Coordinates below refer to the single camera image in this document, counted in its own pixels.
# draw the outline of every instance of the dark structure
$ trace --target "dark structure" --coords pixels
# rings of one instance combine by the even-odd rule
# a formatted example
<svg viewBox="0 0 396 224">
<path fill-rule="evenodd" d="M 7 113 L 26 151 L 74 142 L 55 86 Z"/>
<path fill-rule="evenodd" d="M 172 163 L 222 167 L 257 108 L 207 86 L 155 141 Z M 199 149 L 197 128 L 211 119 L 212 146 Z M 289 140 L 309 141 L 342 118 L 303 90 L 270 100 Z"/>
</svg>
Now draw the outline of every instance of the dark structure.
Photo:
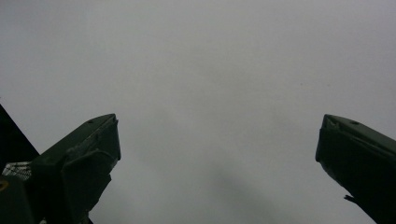
<svg viewBox="0 0 396 224">
<path fill-rule="evenodd" d="M 316 160 L 376 223 L 396 223 L 396 141 L 357 121 L 325 115 Z"/>
<path fill-rule="evenodd" d="M 120 160 L 114 114 L 91 119 L 39 155 L 0 106 L 0 218 L 85 224 Z"/>
</svg>

